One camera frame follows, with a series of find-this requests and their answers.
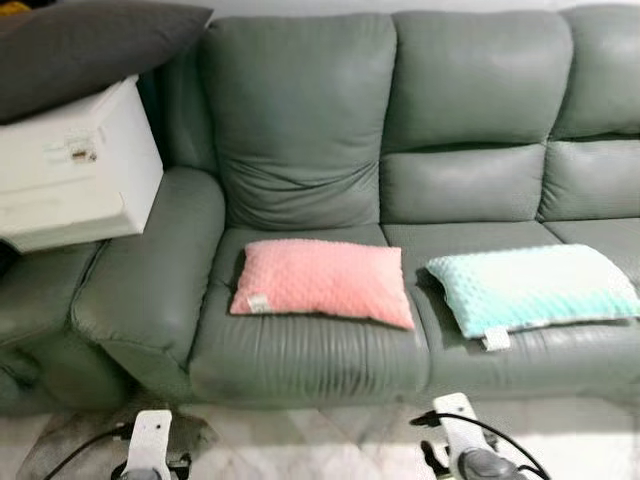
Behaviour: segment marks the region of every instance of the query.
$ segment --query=pillow tag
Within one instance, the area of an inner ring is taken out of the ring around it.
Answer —
[[[484,348],[487,352],[496,352],[511,348],[509,333],[504,327],[487,328],[484,331],[482,343],[484,344]]]
[[[251,313],[271,313],[273,311],[271,305],[269,305],[269,299],[264,293],[251,295],[247,302]]]

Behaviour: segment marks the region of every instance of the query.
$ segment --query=white wall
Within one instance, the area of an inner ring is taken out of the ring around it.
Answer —
[[[496,10],[561,9],[597,3],[633,3],[640,0],[162,0],[207,5],[214,16],[232,15],[332,15],[349,12],[395,12],[398,10]]]

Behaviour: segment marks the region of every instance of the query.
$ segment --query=black cable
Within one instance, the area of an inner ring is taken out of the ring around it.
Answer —
[[[76,448],[73,452],[71,452],[69,456],[67,456],[67,458],[65,458],[62,462],[60,462],[56,468],[51,470],[51,472],[46,477],[44,477],[44,480],[51,480],[55,475],[58,474],[58,472],[60,472],[60,470],[62,470],[65,467],[67,463],[69,463],[71,460],[77,457],[83,450],[87,449],[94,443],[99,442],[100,440],[103,440],[107,437],[114,437],[114,436],[120,436],[126,440],[126,439],[130,439],[132,434],[133,434],[133,423],[126,423],[120,427],[114,428],[113,430],[109,430],[108,432],[104,432],[104,433],[101,433],[100,435],[96,435],[92,439],[84,442],[82,445]]]
[[[519,472],[522,472],[523,470],[526,470],[527,472],[535,473],[536,475],[538,475],[540,478],[544,480],[544,477],[542,476],[542,472],[540,472],[539,470],[536,470],[533,467],[530,467],[529,465],[520,465],[518,467]]]
[[[546,470],[542,467],[542,465],[540,465],[536,461],[536,459],[533,458],[533,456],[529,452],[527,452],[527,450],[525,450],[524,447],[522,447],[518,442],[516,442],[514,439],[509,437],[509,435],[507,435],[506,433],[502,433],[500,430],[497,430],[497,429],[493,428],[492,426],[487,425],[484,422],[481,422],[479,420],[475,420],[473,418],[465,417],[463,415],[456,415],[455,413],[435,413],[435,415],[437,416],[437,418],[455,418],[456,420],[462,420],[462,421],[465,421],[465,422],[473,423],[474,425],[477,425],[477,426],[479,426],[479,427],[481,427],[481,428],[483,428],[483,429],[485,429],[485,430],[487,430],[487,431],[499,436],[503,440],[506,440],[507,442],[509,442],[520,453],[522,453],[525,457],[527,457],[527,460],[529,460],[531,463],[533,463],[533,465],[538,470],[538,471],[535,471],[533,468],[529,467],[530,471],[536,473],[543,480],[551,480],[551,477],[546,472]]]

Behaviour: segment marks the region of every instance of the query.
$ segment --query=pink pillow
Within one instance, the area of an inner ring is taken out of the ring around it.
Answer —
[[[414,328],[400,248],[291,239],[245,252],[232,314],[321,312]]]

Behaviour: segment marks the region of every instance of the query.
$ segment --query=sticker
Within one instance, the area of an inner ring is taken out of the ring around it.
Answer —
[[[511,340],[509,332],[504,327],[488,328],[484,331],[484,348],[487,352],[496,352],[498,350],[507,350],[511,348]]]
[[[49,165],[82,165],[98,159],[93,140],[88,134],[67,135],[64,141],[43,145],[42,153]]]
[[[247,299],[247,302],[249,303],[251,313],[271,313],[273,311],[271,305],[269,305],[269,299],[264,293],[251,295]]]

